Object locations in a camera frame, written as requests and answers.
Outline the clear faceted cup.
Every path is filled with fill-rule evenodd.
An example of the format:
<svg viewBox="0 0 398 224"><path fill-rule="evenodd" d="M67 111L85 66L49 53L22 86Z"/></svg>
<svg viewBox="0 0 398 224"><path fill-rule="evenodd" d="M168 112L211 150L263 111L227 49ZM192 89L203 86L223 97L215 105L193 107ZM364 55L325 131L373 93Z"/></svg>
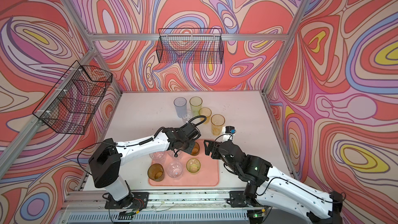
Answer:
<svg viewBox="0 0 398 224"><path fill-rule="evenodd" d="M180 160L183 157L183 152L181 150L168 150L167 154L174 160Z"/></svg>
<svg viewBox="0 0 398 224"><path fill-rule="evenodd" d="M180 178L183 174L183 166L179 161L172 161L167 166L166 172L171 178Z"/></svg>

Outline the brown dimpled cup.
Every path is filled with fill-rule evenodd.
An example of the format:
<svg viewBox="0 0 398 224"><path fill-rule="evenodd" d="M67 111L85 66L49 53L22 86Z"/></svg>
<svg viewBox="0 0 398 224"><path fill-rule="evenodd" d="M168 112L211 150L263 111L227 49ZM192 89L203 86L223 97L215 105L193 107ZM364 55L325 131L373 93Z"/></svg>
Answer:
<svg viewBox="0 0 398 224"><path fill-rule="evenodd" d="M162 181L165 177L164 168L159 163L152 164L147 171L147 175L153 181Z"/></svg>
<svg viewBox="0 0 398 224"><path fill-rule="evenodd" d="M195 142L194 148L192 149L191 155L197 156L200 153L200 145L198 142Z"/></svg>

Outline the short bright green cup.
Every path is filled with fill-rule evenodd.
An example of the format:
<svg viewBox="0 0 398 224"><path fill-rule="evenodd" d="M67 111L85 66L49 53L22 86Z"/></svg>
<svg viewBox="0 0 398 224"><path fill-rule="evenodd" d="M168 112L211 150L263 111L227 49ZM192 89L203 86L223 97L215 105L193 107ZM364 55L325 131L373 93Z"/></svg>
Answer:
<svg viewBox="0 0 398 224"><path fill-rule="evenodd" d="M186 169L191 174L196 174L201 169L201 163L196 158L191 158L186 162Z"/></svg>

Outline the short yellow cup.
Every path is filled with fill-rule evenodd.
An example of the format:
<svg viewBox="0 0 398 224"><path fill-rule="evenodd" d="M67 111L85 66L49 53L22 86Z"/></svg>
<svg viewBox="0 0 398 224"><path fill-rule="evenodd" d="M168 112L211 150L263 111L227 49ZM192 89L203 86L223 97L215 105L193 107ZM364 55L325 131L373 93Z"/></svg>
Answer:
<svg viewBox="0 0 398 224"><path fill-rule="evenodd" d="M199 114L206 117L206 121L204 123L207 124L211 119L212 111L208 107L202 107L199 111Z"/></svg>

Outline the brown dimpled cup front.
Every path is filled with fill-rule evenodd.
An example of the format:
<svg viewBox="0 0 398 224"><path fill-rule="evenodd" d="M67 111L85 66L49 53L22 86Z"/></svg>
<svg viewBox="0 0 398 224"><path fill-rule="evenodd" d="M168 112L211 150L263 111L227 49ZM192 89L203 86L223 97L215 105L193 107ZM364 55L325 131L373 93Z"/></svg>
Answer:
<svg viewBox="0 0 398 224"><path fill-rule="evenodd" d="M147 171L147 175L153 181L162 181L165 177L164 168L159 163L152 164Z"/></svg>

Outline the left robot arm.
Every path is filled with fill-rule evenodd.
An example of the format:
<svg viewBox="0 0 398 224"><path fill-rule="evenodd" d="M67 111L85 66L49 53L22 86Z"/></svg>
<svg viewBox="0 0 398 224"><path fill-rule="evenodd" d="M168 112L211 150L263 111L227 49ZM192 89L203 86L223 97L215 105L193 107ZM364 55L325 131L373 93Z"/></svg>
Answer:
<svg viewBox="0 0 398 224"><path fill-rule="evenodd" d="M125 180L119 175L124 164L151 153L172 150L191 154L195 142L201 137L198 126L207 117L199 115L188 120L179 128L160 127L154 135L125 142L112 138L97 143L98 148L88 160L90 174L96 188L104 188L113 200L133 201L133 195Z"/></svg>

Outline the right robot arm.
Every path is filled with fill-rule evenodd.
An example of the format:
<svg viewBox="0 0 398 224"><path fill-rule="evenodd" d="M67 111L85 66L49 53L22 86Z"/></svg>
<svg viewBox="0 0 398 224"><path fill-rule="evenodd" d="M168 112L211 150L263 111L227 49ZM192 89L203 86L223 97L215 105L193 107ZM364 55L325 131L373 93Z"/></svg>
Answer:
<svg viewBox="0 0 398 224"><path fill-rule="evenodd" d="M243 201L252 207L275 207L309 224L341 224L345 197L336 191L323 192L285 174L270 162L245 154L233 143L235 129L214 141L204 140L205 154L221 160L226 170L246 183Z"/></svg>

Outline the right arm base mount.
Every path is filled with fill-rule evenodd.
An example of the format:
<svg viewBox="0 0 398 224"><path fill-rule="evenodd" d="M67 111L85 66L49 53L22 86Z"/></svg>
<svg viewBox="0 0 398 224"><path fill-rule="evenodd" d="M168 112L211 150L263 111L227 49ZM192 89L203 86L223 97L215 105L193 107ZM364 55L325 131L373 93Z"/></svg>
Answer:
<svg viewBox="0 0 398 224"><path fill-rule="evenodd" d="M246 194L244 191L232 190L229 192L229 198L226 203L231 207L261 207L268 209L269 205L264 205L259 202L256 194Z"/></svg>

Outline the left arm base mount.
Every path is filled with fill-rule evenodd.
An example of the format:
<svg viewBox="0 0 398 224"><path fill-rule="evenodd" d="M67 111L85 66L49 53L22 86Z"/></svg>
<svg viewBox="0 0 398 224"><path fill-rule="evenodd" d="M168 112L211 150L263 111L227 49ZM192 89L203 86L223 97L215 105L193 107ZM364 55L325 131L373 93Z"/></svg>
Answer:
<svg viewBox="0 0 398 224"><path fill-rule="evenodd" d="M147 207L149 192L131 192L119 201L116 201L109 193L103 194L102 197L106 200L106 209L133 209L141 211Z"/></svg>

